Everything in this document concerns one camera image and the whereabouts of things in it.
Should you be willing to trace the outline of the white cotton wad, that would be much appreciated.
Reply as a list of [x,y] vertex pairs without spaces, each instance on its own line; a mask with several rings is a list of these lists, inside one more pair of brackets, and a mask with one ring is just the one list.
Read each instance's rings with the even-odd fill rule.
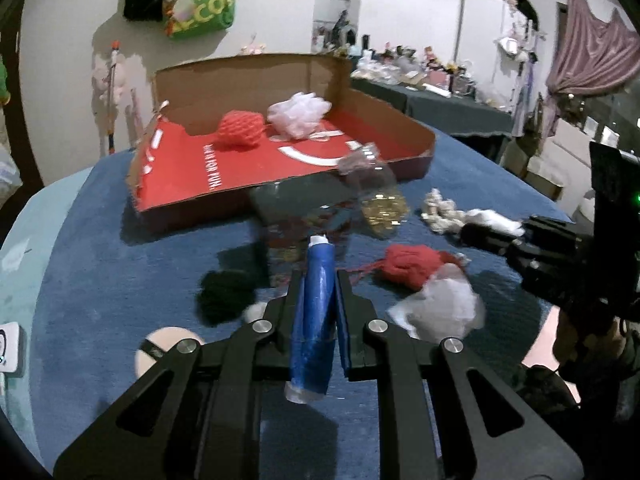
[[500,234],[519,237],[524,234],[523,225],[506,218],[492,209],[471,209],[464,215],[464,224],[475,224],[492,229]]

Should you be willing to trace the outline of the beige round powder puff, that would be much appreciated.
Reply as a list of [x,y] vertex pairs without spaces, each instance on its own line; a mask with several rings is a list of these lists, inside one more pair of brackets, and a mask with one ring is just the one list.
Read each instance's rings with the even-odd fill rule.
[[136,377],[142,377],[173,346],[183,339],[194,339],[199,344],[205,344],[204,339],[196,333],[177,326],[162,327],[146,336],[134,354]]

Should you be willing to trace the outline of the red knitted pouch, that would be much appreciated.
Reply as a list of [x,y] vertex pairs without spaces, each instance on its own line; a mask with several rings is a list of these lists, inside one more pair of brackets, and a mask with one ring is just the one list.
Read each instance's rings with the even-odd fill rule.
[[374,275],[417,292],[445,264],[463,269],[462,261],[450,252],[425,245],[391,244],[386,248],[383,258],[347,270],[347,274],[354,283]]

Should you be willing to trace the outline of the blue felt roll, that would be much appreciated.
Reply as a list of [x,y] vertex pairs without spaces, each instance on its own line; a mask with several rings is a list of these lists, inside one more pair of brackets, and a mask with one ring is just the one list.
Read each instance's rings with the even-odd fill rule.
[[288,402],[309,404],[328,391],[334,356],[335,247],[325,235],[309,239],[306,271],[291,334]]

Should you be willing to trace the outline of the black fuzzy pom pom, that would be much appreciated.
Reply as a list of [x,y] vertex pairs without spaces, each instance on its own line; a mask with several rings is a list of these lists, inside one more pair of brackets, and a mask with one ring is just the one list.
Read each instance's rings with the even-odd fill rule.
[[256,301],[255,275],[237,270],[210,271],[200,281],[196,295],[198,317],[206,326],[236,320]]

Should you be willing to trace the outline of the blue carpet mat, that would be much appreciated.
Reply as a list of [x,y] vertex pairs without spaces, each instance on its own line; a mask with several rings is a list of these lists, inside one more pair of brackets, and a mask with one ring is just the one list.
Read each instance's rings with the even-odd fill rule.
[[[423,244],[454,252],[418,212],[438,188],[461,209],[493,209],[527,219],[568,219],[558,205],[458,140],[436,131],[435,158],[421,180],[402,184],[412,215],[392,240],[351,232],[346,269],[378,260],[390,243]],[[166,326],[184,327],[205,341],[231,335],[243,307],[233,299],[266,301],[271,288],[257,220],[210,224],[160,236],[134,213],[124,177],[131,154],[102,160],[91,170],[58,233],[32,322],[29,391],[41,461],[52,471],[58,456],[136,380],[134,357],[143,339]],[[481,330],[466,337],[506,382],[525,358],[550,306],[521,289],[503,258],[468,249],[466,268],[486,307]],[[231,278],[214,301],[216,274]],[[262,394],[262,479],[377,479],[378,406],[374,382],[348,382],[335,352],[329,392],[311,406],[284,398],[280,384]]]

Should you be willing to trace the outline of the dark green cluttered table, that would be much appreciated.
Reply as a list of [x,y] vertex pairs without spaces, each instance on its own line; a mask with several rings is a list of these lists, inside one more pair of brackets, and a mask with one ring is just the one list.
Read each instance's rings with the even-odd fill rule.
[[410,90],[365,79],[352,79],[352,88],[450,136],[512,136],[513,120],[509,114],[468,98],[444,98],[431,91]]

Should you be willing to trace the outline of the clear jar with gold beads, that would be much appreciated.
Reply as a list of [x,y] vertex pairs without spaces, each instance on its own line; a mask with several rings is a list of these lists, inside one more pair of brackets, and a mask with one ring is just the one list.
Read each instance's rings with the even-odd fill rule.
[[360,217],[378,238],[390,238],[409,214],[396,177],[378,147],[367,143],[337,162],[337,171],[355,191]]

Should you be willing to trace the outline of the pink curtain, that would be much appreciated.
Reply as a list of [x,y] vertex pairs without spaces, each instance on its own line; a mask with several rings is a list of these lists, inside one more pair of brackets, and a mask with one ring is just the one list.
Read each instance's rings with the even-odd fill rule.
[[603,96],[639,73],[639,34],[613,10],[606,22],[587,0],[567,0],[567,22],[546,85],[552,98],[562,94]]

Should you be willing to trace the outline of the dark floral gift box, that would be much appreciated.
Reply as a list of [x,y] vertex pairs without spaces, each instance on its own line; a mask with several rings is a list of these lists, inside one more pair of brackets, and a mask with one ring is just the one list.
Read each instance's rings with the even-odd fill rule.
[[350,238],[369,232],[356,188],[334,171],[267,182],[248,197],[259,218],[273,287],[283,286],[305,267],[311,237],[326,237],[341,262]]

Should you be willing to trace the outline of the white mesh bath pouf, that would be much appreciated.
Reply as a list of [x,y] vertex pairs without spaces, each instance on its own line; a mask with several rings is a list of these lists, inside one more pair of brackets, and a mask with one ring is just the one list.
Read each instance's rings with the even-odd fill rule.
[[286,101],[272,104],[267,110],[267,122],[279,136],[303,140],[317,130],[331,108],[331,102],[314,92],[297,92]]

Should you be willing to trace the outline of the red cardboard box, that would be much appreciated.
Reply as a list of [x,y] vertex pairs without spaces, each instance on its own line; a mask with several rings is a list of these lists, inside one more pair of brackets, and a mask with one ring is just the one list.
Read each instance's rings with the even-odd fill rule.
[[127,176],[134,211],[154,231],[229,217],[252,188],[332,171],[368,143],[398,180],[424,177],[433,130],[353,89],[351,72],[344,58],[311,54],[160,70],[156,115]]

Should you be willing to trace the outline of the red foam net ball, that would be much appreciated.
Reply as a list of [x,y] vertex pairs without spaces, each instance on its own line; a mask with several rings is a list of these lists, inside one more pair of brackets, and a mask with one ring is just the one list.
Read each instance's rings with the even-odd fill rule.
[[248,110],[230,110],[222,116],[215,134],[218,148],[257,148],[265,136],[262,114]]

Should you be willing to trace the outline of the pink plush on wall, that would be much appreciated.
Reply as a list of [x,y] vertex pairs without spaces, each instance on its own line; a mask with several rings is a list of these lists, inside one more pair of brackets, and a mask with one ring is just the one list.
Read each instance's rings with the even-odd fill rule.
[[134,87],[127,82],[126,58],[120,52],[120,42],[114,40],[108,58],[99,55],[94,58],[92,72],[93,117],[99,130],[101,155],[116,153],[115,127],[118,107],[126,92],[129,92],[130,104],[126,107],[128,120],[129,145],[135,148],[143,136],[143,122],[140,114],[139,99]]

